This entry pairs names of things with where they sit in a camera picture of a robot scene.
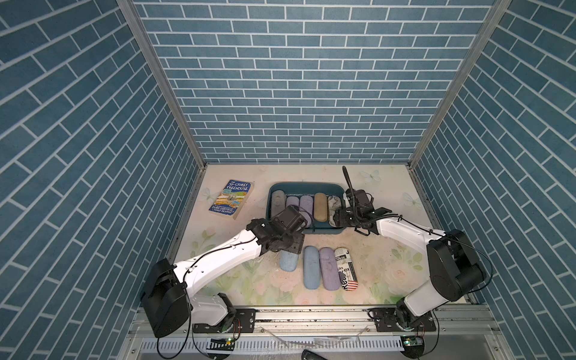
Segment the dark grey glasses case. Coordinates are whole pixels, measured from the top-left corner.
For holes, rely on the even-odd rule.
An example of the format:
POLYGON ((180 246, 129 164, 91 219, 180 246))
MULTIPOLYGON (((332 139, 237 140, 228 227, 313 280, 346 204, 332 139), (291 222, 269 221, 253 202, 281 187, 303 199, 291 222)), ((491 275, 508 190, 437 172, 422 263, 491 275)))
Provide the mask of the dark grey glasses case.
POLYGON ((270 215, 275 217, 286 208, 286 194, 282 190, 275 190, 271 194, 270 215))

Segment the newspaper flag print glasses case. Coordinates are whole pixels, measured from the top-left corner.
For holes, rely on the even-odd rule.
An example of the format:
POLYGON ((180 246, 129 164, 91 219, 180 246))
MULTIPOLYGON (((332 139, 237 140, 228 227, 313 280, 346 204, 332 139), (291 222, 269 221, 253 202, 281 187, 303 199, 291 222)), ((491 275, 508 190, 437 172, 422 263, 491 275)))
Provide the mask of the newspaper flag print glasses case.
POLYGON ((346 291, 356 290, 359 287, 359 282, 350 251, 345 247, 339 247, 334 250, 334 255, 341 286, 346 291))

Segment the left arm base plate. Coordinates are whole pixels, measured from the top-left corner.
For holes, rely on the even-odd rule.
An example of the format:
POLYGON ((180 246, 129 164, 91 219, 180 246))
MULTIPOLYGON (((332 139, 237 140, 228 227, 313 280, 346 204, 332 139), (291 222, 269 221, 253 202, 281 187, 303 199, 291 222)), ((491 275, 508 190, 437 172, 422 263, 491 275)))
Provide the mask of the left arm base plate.
POLYGON ((240 308, 235 314, 226 316, 217 325, 194 322, 192 325, 194 334, 250 334, 254 332, 257 311, 253 308, 240 308))

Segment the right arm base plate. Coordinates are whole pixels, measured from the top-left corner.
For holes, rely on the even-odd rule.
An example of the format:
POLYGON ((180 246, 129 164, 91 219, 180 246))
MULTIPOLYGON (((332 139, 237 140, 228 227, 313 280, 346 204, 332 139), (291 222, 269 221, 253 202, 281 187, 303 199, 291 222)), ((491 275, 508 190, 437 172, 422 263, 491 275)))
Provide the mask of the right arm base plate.
POLYGON ((367 310, 378 332, 434 332, 436 322, 431 312, 414 316, 408 310, 396 307, 373 307, 367 310))

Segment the light blue glasses case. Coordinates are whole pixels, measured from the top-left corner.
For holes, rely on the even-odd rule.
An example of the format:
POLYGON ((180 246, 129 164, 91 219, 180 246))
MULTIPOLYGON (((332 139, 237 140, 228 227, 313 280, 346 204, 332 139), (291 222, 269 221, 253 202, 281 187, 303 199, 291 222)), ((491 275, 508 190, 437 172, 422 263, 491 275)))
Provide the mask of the light blue glasses case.
POLYGON ((308 290, 320 287, 320 253, 314 246, 307 246, 303 252, 303 281, 308 290))
POLYGON ((294 272, 298 266, 299 255, 286 250, 280 252, 280 269, 284 272, 294 272))

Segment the lilac fabric glasses case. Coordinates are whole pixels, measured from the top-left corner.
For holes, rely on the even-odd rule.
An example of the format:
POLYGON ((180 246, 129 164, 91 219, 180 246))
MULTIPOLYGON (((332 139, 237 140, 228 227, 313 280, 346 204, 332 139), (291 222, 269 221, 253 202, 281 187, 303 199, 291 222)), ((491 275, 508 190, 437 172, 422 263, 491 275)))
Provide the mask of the lilac fabric glasses case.
POLYGON ((286 207, 295 206, 296 208, 298 208, 299 204, 300 204, 300 198, 298 196, 288 196, 286 198, 286 207))
POLYGON ((306 228, 310 228, 314 223, 314 198, 310 195, 303 195, 299 198, 298 207, 306 220, 306 228))

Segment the world map glasses case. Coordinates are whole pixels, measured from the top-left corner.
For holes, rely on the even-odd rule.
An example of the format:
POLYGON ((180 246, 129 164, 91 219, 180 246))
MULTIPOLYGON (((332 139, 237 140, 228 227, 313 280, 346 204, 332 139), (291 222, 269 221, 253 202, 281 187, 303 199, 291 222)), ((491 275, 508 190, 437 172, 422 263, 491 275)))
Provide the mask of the world map glasses case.
POLYGON ((339 196, 328 196, 327 198, 328 203, 328 223, 331 227, 336 227, 336 220, 335 215, 336 211, 341 209, 342 203, 341 198, 339 196))

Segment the tan fabric glasses case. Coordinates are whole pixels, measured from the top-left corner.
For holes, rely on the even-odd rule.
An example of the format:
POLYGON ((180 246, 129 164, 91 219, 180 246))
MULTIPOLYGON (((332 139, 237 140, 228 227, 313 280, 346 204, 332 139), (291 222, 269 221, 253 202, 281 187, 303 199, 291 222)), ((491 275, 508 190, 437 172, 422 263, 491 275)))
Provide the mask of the tan fabric glasses case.
POLYGON ((318 222, 327 222, 329 217, 328 197, 325 193, 316 193, 313 199, 313 217, 318 222))

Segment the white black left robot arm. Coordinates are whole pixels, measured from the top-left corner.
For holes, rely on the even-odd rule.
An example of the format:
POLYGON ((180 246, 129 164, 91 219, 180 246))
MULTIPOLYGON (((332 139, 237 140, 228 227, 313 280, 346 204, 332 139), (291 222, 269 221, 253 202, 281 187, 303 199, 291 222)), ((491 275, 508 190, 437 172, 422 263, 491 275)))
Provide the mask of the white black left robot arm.
POLYGON ((205 324, 225 332, 235 322, 236 309, 228 297, 198 292, 214 279, 268 252, 300 254, 307 218, 293 205, 270 220, 253 219, 229 241, 172 264, 164 258, 154 264, 140 297, 156 338, 171 335, 186 322, 205 324))

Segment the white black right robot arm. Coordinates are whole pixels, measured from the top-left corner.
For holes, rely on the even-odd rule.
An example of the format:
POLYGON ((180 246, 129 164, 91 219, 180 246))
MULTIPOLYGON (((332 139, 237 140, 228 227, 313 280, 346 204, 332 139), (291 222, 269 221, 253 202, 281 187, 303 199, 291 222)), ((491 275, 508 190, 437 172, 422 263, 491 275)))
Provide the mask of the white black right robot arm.
POLYGON ((388 208, 374 208, 373 197, 364 190, 349 189, 342 197, 329 196, 327 206, 332 226, 352 227, 363 236, 393 238, 427 257, 426 282, 398 300, 395 307, 368 310, 380 332, 432 329, 435 309, 478 292, 492 281, 494 274, 486 273, 481 264, 486 254, 474 248, 458 229, 429 229, 388 208))

